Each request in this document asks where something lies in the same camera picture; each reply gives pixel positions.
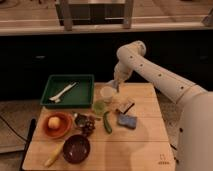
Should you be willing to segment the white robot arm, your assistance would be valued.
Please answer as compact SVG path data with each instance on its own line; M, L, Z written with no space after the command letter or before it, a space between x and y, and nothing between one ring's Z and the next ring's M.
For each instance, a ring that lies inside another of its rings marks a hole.
M145 58L142 41L121 46L114 79L125 82L135 71L181 110L175 171L213 171L213 91L207 91Z

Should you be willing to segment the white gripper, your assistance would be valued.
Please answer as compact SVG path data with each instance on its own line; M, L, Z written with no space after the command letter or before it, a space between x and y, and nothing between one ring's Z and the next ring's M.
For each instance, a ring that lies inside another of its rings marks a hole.
M114 87L116 89L119 88L119 85L123 82L125 82L128 79L128 74L120 71L120 70L115 70L114 71Z

